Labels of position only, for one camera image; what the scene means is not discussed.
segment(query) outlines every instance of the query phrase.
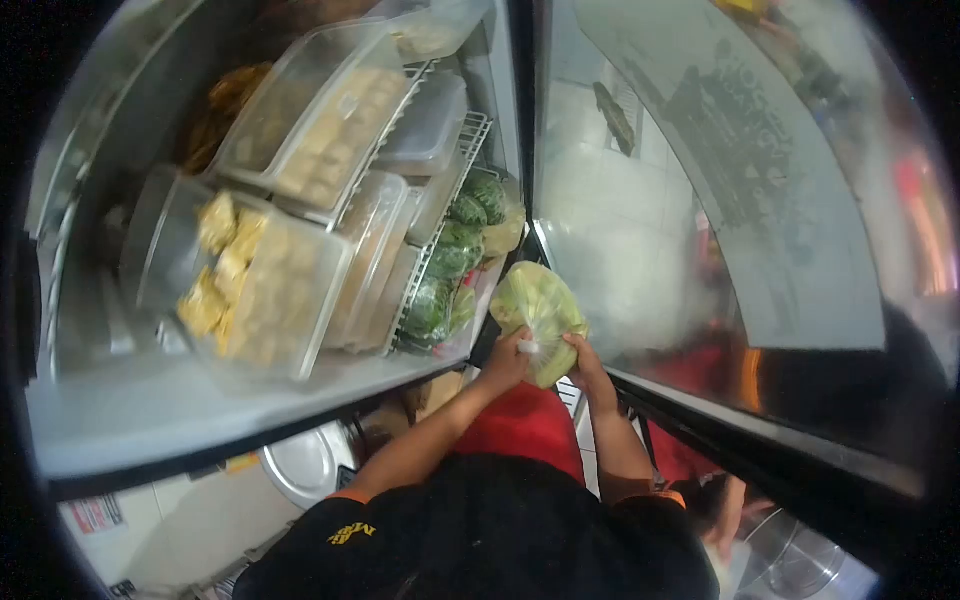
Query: clear plastic container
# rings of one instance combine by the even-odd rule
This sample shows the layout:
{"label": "clear plastic container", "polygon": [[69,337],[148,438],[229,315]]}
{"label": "clear plastic container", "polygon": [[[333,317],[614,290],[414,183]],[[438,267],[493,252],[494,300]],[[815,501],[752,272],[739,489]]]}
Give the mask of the clear plastic container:
{"label": "clear plastic container", "polygon": [[265,214],[267,225],[236,303],[226,358],[259,368],[258,374],[302,381],[324,343],[354,246],[278,210]]}
{"label": "clear plastic container", "polygon": [[213,168],[332,218],[408,87],[383,22],[317,30],[274,65]]}
{"label": "clear plastic container", "polygon": [[403,61],[448,57],[464,45],[491,0],[382,0],[367,13],[390,19]]}
{"label": "clear plastic container", "polygon": [[420,248],[430,243],[444,219],[453,189],[466,168],[467,159],[458,149],[453,153],[450,166],[438,176],[409,179],[410,184],[421,192],[421,197],[414,224],[407,232],[408,243]]}
{"label": "clear plastic container", "polygon": [[214,195],[171,165],[147,176],[120,254],[120,286],[137,308],[173,310],[215,260],[197,237],[197,213]]}
{"label": "clear plastic container", "polygon": [[378,168],[410,177],[432,177],[450,166],[467,118],[467,84],[437,73],[420,86],[414,103],[380,149]]}
{"label": "clear plastic container", "polygon": [[408,203],[406,181],[393,173],[371,171],[350,200],[337,233],[356,245],[356,256],[337,300],[324,348],[343,348],[375,309],[387,277],[413,221],[416,204]]}
{"label": "clear plastic container", "polygon": [[390,271],[383,294],[374,305],[369,319],[362,321],[366,326],[361,327],[357,340],[349,345],[351,352],[365,352],[370,350],[386,350],[390,343],[390,334],[393,333],[403,299],[406,296],[410,278],[420,262],[419,248],[404,245],[396,256],[394,268]]}

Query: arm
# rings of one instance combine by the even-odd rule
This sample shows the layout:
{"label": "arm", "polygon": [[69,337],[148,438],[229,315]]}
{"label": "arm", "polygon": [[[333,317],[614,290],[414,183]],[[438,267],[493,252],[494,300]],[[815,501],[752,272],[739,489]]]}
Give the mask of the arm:
{"label": "arm", "polygon": [[614,505],[653,491],[653,466],[634,427],[617,409],[616,389],[593,347],[579,335],[564,339],[577,349],[570,379],[587,395],[597,449],[600,497]]}
{"label": "arm", "polygon": [[713,527],[704,535],[704,543],[716,546],[717,553],[724,563],[730,561],[733,539],[740,528],[740,516],[743,513],[743,501],[747,495],[747,484],[733,475],[727,477],[720,505],[720,516]]}
{"label": "arm", "polygon": [[530,355],[519,352],[516,343],[528,336],[529,330],[522,327],[510,337],[498,340],[476,380],[436,413],[374,454],[348,490],[373,498],[386,490],[422,483],[483,409],[523,379]]}

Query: shirt sleeve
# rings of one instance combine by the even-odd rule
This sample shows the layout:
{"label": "shirt sleeve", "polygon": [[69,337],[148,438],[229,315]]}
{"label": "shirt sleeve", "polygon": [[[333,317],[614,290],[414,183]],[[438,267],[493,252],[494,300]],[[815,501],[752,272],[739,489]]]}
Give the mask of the shirt sleeve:
{"label": "shirt sleeve", "polygon": [[619,502],[612,511],[623,528],[621,538],[638,560],[658,566],[670,597],[719,597],[716,573],[681,502],[643,495]]}
{"label": "shirt sleeve", "polygon": [[302,581],[303,573],[322,578],[321,571],[327,569],[318,569],[318,564],[335,566],[338,549],[354,537],[357,539],[353,542],[357,543],[375,531],[367,521],[367,507],[362,502],[338,494],[320,502],[304,513],[260,561],[240,575],[233,598],[298,597],[299,591],[292,586]]}

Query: green vegetable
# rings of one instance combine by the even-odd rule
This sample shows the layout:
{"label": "green vegetable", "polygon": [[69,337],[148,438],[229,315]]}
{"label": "green vegetable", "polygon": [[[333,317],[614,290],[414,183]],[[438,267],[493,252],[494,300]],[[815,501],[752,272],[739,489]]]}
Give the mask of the green vegetable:
{"label": "green vegetable", "polygon": [[530,356],[527,374],[547,389],[577,362],[577,351],[564,334],[587,336],[589,325],[576,299],[552,271],[533,262],[518,262],[493,291],[490,313],[507,335],[527,325],[539,350]]}
{"label": "green vegetable", "polygon": [[483,234],[479,229],[448,221],[426,272],[442,279],[459,279],[480,264],[483,251]]}
{"label": "green vegetable", "polygon": [[464,225],[482,227],[487,224],[487,212],[472,197],[460,194],[450,207],[449,219]]}
{"label": "green vegetable", "polygon": [[453,311],[450,314],[450,331],[447,338],[460,333],[473,319],[477,312],[477,293],[471,287],[461,285],[453,301]]}
{"label": "green vegetable", "polygon": [[432,342],[435,346],[446,336],[450,325],[450,311],[458,282],[425,276],[414,301],[403,321],[401,330],[415,340]]}
{"label": "green vegetable", "polygon": [[457,200],[460,198],[472,198],[483,208],[487,216],[486,223],[477,225],[500,225],[507,218],[507,193],[499,179],[489,173],[470,171]]}

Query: hand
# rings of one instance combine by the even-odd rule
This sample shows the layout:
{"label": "hand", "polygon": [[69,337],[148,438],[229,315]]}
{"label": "hand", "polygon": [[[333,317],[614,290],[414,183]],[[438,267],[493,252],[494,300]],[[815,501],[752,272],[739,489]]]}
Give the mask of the hand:
{"label": "hand", "polygon": [[516,344],[531,338],[529,327],[521,327],[509,336],[500,336],[493,345],[490,358],[477,377],[477,382],[492,393],[491,400],[523,381],[530,366],[530,354],[516,349]]}
{"label": "hand", "polygon": [[612,387],[610,376],[604,371],[603,363],[590,342],[575,333],[565,333],[564,341],[577,350],[577,364],[566,374],[573,385],[587,396],[592,396],[604,386]]}

